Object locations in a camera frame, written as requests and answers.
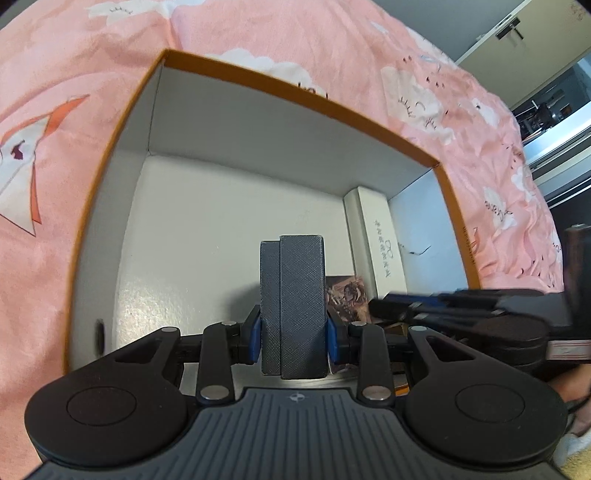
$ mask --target cardboard box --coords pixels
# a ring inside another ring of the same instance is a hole
[[[244,319],[259,300],[263,240],[321,235],[326,274],[353,275],[343,198],[358,186],[385,195],[407,247],[416,238],[431,245],[418,259],[402,252],[408,291],[430,293],[424,277],[436,290],[475,277],[441,167],[362,115],[176,51],[163,54],[134,102],[105,152],[79,252],[72,368],[94,359],[99,318],[112,333],[107,351],[165,325],[189,335]],[[431,202],[413,204],[418,196]],[[430,229],[433,217],[444,231]]]

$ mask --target cartoon bird print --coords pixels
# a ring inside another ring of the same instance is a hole
[[[41,224],[35,179],[37,145],[86,98],[68,100],[50,113],[27,120],[0,140],[0,216],[33,236],[35,223]]]

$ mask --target pink blanket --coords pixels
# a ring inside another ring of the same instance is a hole
[[[484,287],[563,286],[560,243],[507,107],[369,0],[38,0],[0,31],[0,478],[62,374],[82,219],[123,109],[164,48],[262,71],[440,160]]]

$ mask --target metal screw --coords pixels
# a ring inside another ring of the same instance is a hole
[[[370,385],[369,387],[365,387],[361,392],[365,398],[372,401],[382,401],[390,398],[392,392],[380,385]]]
[[[230,391],[223,385],[208,385],[201,389],[200,394],[205,400],[222,400],[230,394]]]

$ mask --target white box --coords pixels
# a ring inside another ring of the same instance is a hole
[[[392,291],[406,293],[398,239],[386,196],[358,187],[345,195],[345,213],[355,274],[363,278],[368,298],[383,298]]]
[[[322,235],[327,275],[353,274],[345,194],[360,185],[384,194],[396,220],[393,199],[423,176],[445,179],[425,152],[362,115],[215,60],[166,51],[135,100],[105,153],[79,252],[73,368],[95,358],[96,319],[111,330],[108,349],[164,325],[189,335],[242,320],[258,301],[262,240]],[[434,291],[449,289],[450,269],[455,288],[467,276],[478,282],[451,188],[428,188],[439,204],[421,208],[443,215],[448,229],[425,233],[430,251],[452,254],[445,269],[413,268],[433,279]],[[407,213],[395,222],[399,238],[424,229]],[[420,285],[409,278],[414,292]]]

